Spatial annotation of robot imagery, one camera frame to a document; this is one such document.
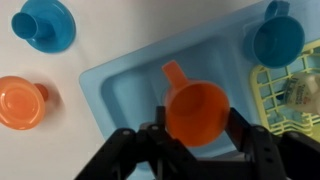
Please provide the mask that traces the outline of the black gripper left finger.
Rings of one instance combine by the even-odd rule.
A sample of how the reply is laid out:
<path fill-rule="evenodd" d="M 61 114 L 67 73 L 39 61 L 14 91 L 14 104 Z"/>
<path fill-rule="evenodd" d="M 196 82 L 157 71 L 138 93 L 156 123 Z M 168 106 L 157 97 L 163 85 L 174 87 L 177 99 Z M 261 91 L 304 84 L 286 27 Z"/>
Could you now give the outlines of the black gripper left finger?
<path fill-rule="evenodd" d="M 76 176 L 75 180 L 125 180 L 138 163 L 147 162 L 157 180 L 209 180 L 207 169 L 165 130 L 165 107 L 155 121 L 138 132 L 117 129 Z"/>

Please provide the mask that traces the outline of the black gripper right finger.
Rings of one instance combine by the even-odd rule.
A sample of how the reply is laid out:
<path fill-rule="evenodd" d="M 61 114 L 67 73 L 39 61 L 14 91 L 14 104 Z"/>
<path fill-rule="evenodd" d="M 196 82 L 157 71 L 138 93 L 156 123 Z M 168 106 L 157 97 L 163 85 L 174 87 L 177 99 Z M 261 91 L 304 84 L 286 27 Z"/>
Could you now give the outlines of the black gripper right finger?
<path fill-rule="evenodd" d="M 228 137 L 242 161 L 219 161 L 220 180 L 320 180 L 320 143 L 297 131 L 273 135 L 230 109 Z"/>

